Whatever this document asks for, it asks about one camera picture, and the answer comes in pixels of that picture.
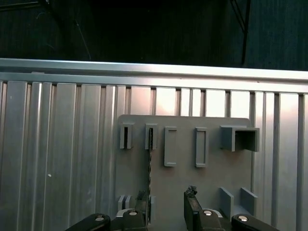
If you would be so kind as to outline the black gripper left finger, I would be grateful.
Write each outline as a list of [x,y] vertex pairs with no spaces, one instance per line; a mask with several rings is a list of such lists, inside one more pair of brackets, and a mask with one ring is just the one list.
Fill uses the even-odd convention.
[[140,191],[136,198],[134,208],[118,211],[116,217],[111,219],[106,214],[91,214],[67,231],[146,231],[146,212],[148,210],[148,193]]

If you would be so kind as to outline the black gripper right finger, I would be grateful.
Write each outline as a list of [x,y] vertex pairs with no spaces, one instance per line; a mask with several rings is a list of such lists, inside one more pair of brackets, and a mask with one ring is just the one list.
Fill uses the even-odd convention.
[[195,186],[184,192],[184,219],[189,231],[276,231],[277,229],[247,214],[236,214],[230,221],[212,209],[202,209]]

